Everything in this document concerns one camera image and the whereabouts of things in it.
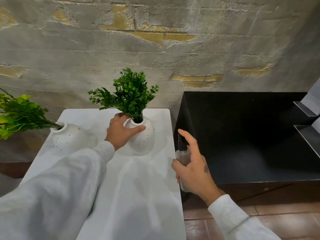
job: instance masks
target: black furniture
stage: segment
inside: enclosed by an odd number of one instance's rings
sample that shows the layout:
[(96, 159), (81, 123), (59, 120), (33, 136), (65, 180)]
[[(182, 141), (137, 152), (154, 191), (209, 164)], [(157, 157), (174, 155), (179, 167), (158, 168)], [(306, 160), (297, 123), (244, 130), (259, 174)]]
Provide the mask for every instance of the black furniture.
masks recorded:
[(185, 92), (175, 144), (189, 131), (217, 185), (320, 180), (320, 158), (294, 127), (318, 118), (293, 103), (305, 94)]

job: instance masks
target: ceramic vase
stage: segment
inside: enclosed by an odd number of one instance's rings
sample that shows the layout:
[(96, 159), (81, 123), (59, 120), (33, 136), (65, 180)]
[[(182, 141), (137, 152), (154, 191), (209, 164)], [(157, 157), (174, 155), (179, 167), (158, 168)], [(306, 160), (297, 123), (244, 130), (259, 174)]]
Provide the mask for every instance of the ceramic vase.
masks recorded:
[(139, 125), (146, 126), (146, 129), (130, 138), (128, 141), (131, 149), (138, 155), (149, 154), (155, 143), (155, 128), (150, 119), (143, 116), (143, 121), (141, 123), (135, 123), (133, 119), (130, 119), (126, 125), (127, 128), (134, 128)]
[(82, 148), (93, 148), (97, 145), (98, 139), (95, 135), (88, 133), (85, 129), (75, 124), (57, 122), (63, 126), (62, 129), (50, 128), (52, 141), (55, 149), (70, 154)]

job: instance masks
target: person's left hand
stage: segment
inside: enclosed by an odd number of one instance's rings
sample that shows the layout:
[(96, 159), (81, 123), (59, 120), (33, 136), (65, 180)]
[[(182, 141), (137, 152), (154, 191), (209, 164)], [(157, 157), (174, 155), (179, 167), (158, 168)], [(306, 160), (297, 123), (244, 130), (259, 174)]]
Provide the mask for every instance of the person's left hand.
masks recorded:
[(123, 147), (131, 137), (146, 129), (144, 125), (130, 129), (125, 128), (123, 124), (127, 119), (129, 117), (124, 113), (116, 113), (114, 118), (110, 120), (109, 128), (106, 130), (105, 141), (109, 141), (115, 151)]

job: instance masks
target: gray brick wall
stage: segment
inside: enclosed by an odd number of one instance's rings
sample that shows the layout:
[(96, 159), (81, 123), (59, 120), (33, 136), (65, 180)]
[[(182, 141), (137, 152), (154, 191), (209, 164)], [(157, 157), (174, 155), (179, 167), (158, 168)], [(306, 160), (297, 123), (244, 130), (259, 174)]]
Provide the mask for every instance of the gray brick wall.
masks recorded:
[[(307, 91), (320, 75), (318, 20), (320, 0), (0, 0), (0, 84), (57, 119), (96, 108), (86, 92), (112, 90), (130, 67), (159, 84), (149, 108), (175, 122), (183, 91)], [(212, 75), (223, 78), (197, 79)], [(32, 160), (48, 132), (34, 133), (5, 142), (5, 160)]]

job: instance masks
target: white sleeve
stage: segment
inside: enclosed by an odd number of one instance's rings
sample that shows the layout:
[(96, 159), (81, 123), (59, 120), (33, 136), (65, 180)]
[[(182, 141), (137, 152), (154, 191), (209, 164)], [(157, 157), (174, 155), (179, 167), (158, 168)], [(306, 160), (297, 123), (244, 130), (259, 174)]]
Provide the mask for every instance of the white sleeve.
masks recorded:
[(228, 194), (219, 197), (208, 210), (225, 240), (280, 240), (257, 218), (249, 217)]
[(81, 149), (0, 198), (0, 239), (76, 239), (114, 153)]

